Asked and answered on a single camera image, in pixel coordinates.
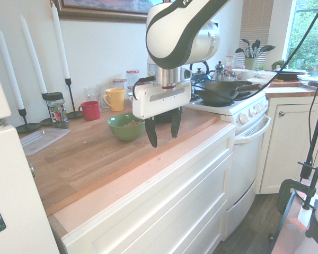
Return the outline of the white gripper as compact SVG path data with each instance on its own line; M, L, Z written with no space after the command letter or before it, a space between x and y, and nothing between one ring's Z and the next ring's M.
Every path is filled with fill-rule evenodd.
M171 135L177 138L182 108L190 102L191 82L176 83L175 90L164 92L160 85L153 83L140 85L135 88L136 99L132 99L132 113L135 117L145 120L145 128L151 145L157 147L157 135L155 131L155 117L161 113L172 110Z

